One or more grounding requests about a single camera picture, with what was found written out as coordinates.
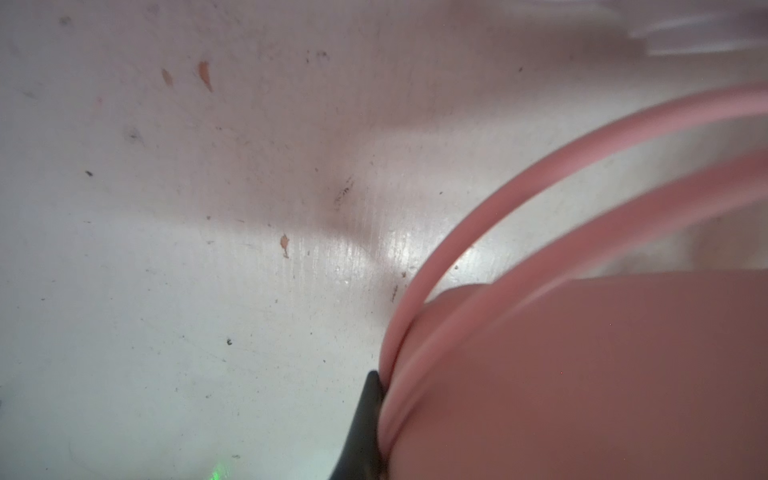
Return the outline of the pink headphones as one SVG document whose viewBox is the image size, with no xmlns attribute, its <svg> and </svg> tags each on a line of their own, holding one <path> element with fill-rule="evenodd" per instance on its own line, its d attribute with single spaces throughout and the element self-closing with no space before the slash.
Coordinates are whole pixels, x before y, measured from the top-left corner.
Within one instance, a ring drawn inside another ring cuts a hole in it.
<svg viewBox="0 0 768 480">
<path fill-rule="evenodd" d="M 439 296 L 459 257 L 553 184 L 652 138 L 762 115 L 763 85 L 672 100 L 547 155 L 437 247 L 390 322 L 376 445 L 390 479 L 763 479 L 767 274 L 584 272 L 767 196 L 755 151 L 572 230 L 496 282 Z"/>
</svg>

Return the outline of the white headphones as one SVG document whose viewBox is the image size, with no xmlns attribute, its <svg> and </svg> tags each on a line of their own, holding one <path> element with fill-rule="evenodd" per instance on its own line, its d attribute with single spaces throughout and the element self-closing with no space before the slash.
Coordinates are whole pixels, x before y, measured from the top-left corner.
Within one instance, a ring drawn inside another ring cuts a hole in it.
<svg viewBox="0 0 768 480">
<path fill-rule="evenodd" d="M 628 35 L 649 55 L 719 53 L 767 44 L 767 3 L 735 0 L 617 1 Z"/>
</svg>

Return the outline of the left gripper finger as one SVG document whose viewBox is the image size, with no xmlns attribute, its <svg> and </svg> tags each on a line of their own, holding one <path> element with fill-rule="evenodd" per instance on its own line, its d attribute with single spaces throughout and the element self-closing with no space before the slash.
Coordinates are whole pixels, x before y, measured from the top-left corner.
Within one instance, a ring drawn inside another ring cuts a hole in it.
<svg viewBox="0 0 768 480">
<path fill-rule="evenodd" d="M 377 428 L 384 390 L 377 371 L 370 371 L 330 480 L 377 480 L 384 475 Z"/>
</svg>

